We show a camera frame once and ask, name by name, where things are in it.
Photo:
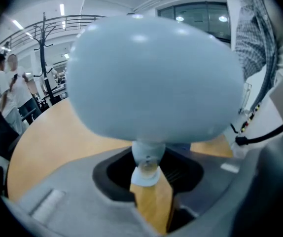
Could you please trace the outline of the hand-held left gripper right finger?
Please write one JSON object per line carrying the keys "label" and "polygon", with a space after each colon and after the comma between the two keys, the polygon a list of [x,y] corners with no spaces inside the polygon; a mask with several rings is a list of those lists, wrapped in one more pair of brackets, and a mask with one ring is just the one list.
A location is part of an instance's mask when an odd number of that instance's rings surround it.
{"label": "hand-held left gripper right finger", "polygon": [[168,232],[231,232],[257,162],[257,151],[236,159],[167,149],[161,169],[174,195]]}

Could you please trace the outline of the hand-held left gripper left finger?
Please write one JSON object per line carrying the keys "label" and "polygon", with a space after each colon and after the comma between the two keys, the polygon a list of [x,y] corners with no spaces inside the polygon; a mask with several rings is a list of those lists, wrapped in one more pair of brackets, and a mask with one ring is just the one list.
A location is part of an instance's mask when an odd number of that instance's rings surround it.
{"label": "hand-held left gripper left finger", "polygon": [[35,237],[161,237],[134,202],[113,201],[92,174],[117,149],[73,160],[43,179],[15,204],[15,217]]}

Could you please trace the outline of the black coat rack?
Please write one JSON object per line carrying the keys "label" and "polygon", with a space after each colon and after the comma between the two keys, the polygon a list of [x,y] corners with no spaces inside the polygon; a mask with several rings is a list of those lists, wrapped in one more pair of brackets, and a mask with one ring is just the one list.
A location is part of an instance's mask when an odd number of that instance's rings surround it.
{"label": "black coat rack", "polygon": [[37,41],[38,45],[39,45],[39,48],[38,49],[34,49],[34,51],[40,51],[40,65],[41,65],[41,74],[40,75],[33,75],[34,78],[41,78],[42,76],[44,76],[44,82],[45,82],[45,86],[46,86],[46,89],[47,89],[47,93],[49,96],[49,100],[47,100],[47,103],[48,103],[48,106],[50,106],[50,104],[54,103],[55,104],[55,98],[53,96],[53,93],[52,93],[52,89],[50,87],[50,83],[48,81],[48,77],[47,77],[47,71],[46,71],[46,67],[45,67],[45,47],[50,47],[52,46],[53,44],[50,44],[50,45],[46,45],[45,42],[46,42],[46,39],[48,37],[48,35],[56,28],[56,26],[53,26],[52,29],[47,33],[46,33],[46,30],[48,27],[52,26],[54,23],[50,23],[48,24],[47,26],[45,25],[45,22],[46,22],[46,16],[45,16],[45,12],[43,13],[43,21],[42,21],[42,27],[38,26],[38,25],[35,25],[34,28],[40,28],[40,39],[36,39],[34,38],[34,40]]}

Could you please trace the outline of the person's body in checked shirt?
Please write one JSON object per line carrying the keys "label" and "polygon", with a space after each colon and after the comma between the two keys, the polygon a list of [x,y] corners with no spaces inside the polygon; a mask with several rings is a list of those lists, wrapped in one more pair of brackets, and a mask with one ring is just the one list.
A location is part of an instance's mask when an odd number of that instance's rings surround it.
{"label": "person's body in checked shirt", "polygon": [[235,53],[244,78],[266,69],[251,109],[259,107],[244,134],[260,136],[281,126],[270,93],[283,80],[283,12],[275,0],[240,0]]}

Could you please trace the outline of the metal balcony railing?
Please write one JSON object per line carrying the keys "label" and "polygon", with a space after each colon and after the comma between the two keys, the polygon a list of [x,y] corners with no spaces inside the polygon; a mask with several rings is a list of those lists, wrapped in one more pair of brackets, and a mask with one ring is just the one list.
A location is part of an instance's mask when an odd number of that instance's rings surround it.
{"label": "metal balcony railing", "polygon": [[37,45],[37,42],[41,41],[43,37],[45,40],[49,40],[69,33],[74,34],[102,18],[104,17],[101,15],[90,14],[46,18],[6,36],[0,41],[0,53],[9,53],[22,47],[27,48],[29,44]]}

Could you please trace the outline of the dark glass window wall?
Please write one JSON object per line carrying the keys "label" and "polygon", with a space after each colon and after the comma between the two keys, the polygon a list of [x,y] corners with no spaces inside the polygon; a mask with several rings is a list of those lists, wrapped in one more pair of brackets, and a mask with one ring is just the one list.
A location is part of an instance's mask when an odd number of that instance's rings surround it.
{"label": "dark glass window wall", "polygon": [[231,25],[227,3],[203,1],[172,5],[157,12],[159,17],[191,25],[231,44]]}

